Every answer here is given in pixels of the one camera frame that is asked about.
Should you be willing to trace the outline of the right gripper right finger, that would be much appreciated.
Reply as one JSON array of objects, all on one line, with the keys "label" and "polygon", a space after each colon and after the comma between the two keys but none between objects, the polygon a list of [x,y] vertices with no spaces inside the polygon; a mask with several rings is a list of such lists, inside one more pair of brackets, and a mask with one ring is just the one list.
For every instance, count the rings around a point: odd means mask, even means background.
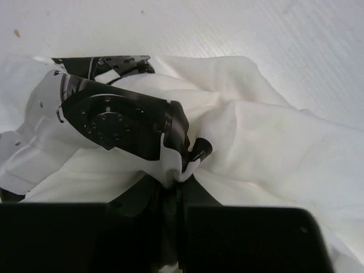
[{"label": "right gripper right finger", "polygon": [[224,206],[190,177],[177,188],[177,220],[183,272],[333,272],[305,209]]}]

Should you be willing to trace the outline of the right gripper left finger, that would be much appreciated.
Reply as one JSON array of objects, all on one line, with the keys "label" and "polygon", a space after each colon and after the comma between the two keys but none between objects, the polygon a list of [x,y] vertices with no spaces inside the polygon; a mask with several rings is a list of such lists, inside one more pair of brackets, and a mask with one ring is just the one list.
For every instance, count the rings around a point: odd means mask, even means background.
[{"label": "right gripper left finger", "polygon": [[109,203],[3,203],[1,271],[155,272],[159,191],[143,176]]}]

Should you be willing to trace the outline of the white t-shirt black print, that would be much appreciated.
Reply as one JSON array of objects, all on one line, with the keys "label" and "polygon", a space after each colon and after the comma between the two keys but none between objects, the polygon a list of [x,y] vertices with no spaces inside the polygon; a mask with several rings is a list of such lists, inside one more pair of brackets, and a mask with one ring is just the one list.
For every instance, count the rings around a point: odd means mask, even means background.
[{"label": "white t-shirt black print", "polygon": [[[188,136],[212,140],[212,154],[193,171],[217,201],[308,209],[324,231],[335,271],[363,272],[363,128],[294,108],[246,57],[165,56],[153,57],[152,64],[155,74],[112,86],[181,102]],[[57,68],[41,57],[5,59],[1,133],[20,128],[31,92]],[[26,193],[25,202],[108,202],[141,177],[141,160],[124,151],[42,138],[71,154]],[[45,159],[57,158],[56,151]]]}]

